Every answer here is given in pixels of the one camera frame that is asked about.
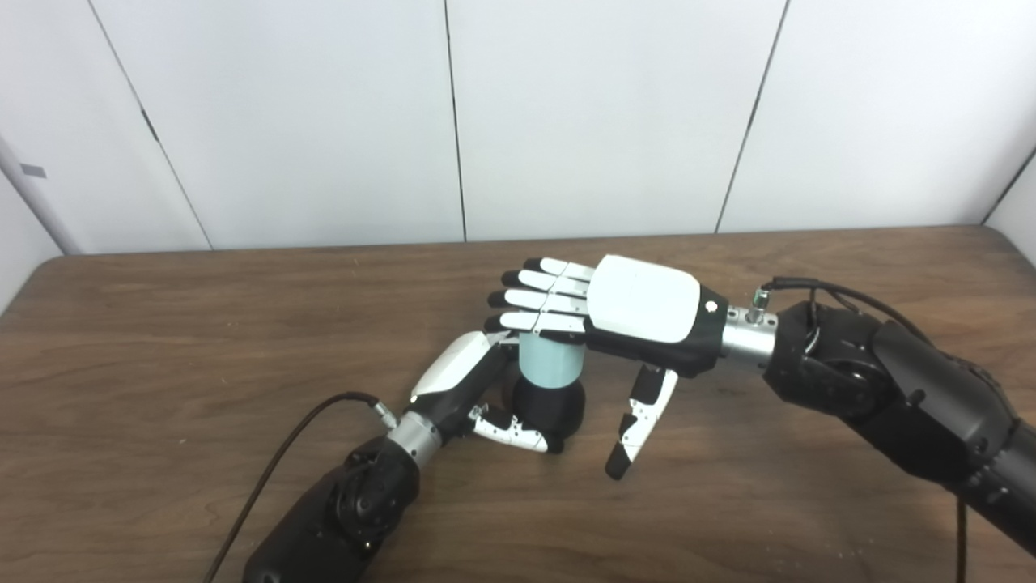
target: robot finger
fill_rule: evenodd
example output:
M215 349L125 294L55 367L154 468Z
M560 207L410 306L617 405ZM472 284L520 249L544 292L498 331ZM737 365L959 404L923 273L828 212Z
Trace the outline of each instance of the robot finger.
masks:
M478 413L473 432L497 443L542 454L560 454L565 447L564 441L527 430L514 415L488 406L483 406Z
M586 265L580 265L579 263L572 263L558 259L551 259L550 257L534 257L531 259L526 259L525 264L522 265L522 267L557 276L578 279L580 281L589 281L591 278L594 276L594 267L587 267Z
M557 294L545 294L543 291L534 291L531 289L494 291L489 296L489 305L494 309L519 309L529 312L569 314L582 317L585 317L587 314L586 300Z
M486 321L486 330L501 332L531 332L548 341L569 345L581 345L585 342L585 320L581 317L544 314L544 313L503 313Z
M534 269L509 270L503 273L500 281L508 287L528 287L547 291L550 294L575 296L576 298L585 298L586 290L589 288L587 281Z

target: robotic hand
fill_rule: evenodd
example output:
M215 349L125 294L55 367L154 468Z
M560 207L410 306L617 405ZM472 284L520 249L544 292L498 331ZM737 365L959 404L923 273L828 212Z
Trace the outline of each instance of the robotic hand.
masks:
M1019 419L992 378L940 352L894 310L853 289L813 279L775 278L747 309L732 308L687 272L608 255L596 268L529 259L508 271L512 286L490 297L517 309L489 330L641 360L618 443L606 465L618 479L664 411L677 377L718 358L761 372L777 396L837 416L911 475L943 486L1036 555L1036 431ZM778 289L810 300L767 313ZM824 290L843 308L817 304ZM889 316L881 321L846 298Z
M421 469L454 438L474 433L534 451L555 450L549 436L479 405L516 347L508 334L464 334L418 382L402 418L375 405L391 431L354 449L303 495L253 553L244 582L358 579L418 497Z
M487 330L585 345L652 366L637 376L632 412L623 416L605 466L614 479L640 453L679 377L711 371L721 356L762 369L773 350L776 317L748 326L747 311L731 309L690 273L671 267L618 255L605 256L596 268L540 258L503 273L502 282L511 287L492 294L490 307L519 312L489 319ZM515 409L521 416L522 409Z

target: white finger segment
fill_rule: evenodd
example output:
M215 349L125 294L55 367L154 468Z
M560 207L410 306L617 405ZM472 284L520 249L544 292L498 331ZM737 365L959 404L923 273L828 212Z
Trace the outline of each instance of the white finger segment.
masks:
M579 263L570 263L559 259L551 259L550 257L540 259L540 268L550 274L568 276L570 279L589 281L589 279L594 276L594 267L580 265Z
M508 289L503 301L526 311L586 316L586 300L556 294L544 294L529 289Z
M474 421L474 433L505 445L513 445L522 449L540 453L547 450L547 441L543 439L543 434L523 429L517 417L511 418L511 427L507 430L501 430L484 418L479 417Z

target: white wall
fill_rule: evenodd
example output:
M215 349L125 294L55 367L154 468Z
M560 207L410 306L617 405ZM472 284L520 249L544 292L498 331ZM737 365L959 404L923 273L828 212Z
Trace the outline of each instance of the white wall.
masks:
M469 239L712 232L782 0L449 0Z
M976 223L1036 143L1036 2L793 0L721 231Z
M0 136L71 250L208 249L87 2L0 2Z
M0 314L36 266L60 254L15 186L0 173Z
M1036 162L1030 159L986 224L1007 235L1036 264Z
M441 0L94 0L218 249L461 240Z
M1036 143L1026 0L792 0L761 93L782 0L94 5L0 2L73 252L976 223Z

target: wooden table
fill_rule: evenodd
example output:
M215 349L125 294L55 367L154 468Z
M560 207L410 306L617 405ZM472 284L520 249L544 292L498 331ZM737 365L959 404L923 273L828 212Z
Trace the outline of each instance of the wooden table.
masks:
M1036 420L1036 269L983 227L59 258L0 318L3 579L198 581L313 405L359 389L402 408L481 328L502 270L606 252L687 269L740 305L778 272L870 291ZM952 581L950 495L751 372L682 381L626 479L608 479L636 370L587 358L585 421L559 457L452 443L365 580ZM356 405L318 418L220 580L239 581L295 498L379 431ZM1036 559L971 516L970 581L1032 581Z

